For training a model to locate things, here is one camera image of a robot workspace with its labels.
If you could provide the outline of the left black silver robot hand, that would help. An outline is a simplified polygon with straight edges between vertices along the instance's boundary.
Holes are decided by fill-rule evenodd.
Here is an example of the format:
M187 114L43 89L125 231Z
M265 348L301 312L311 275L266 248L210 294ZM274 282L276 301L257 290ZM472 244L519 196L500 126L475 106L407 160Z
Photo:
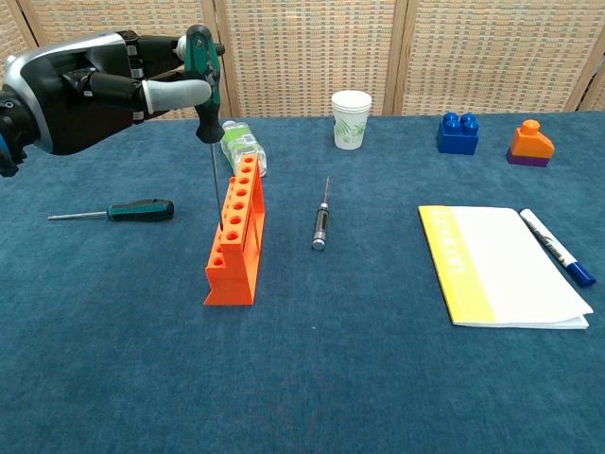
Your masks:
M1 87L1 167L13 174L34 144L71 155L134 125L192 107L198 139L221 140L220 58L204 25L180 37L96 32L8 57Z

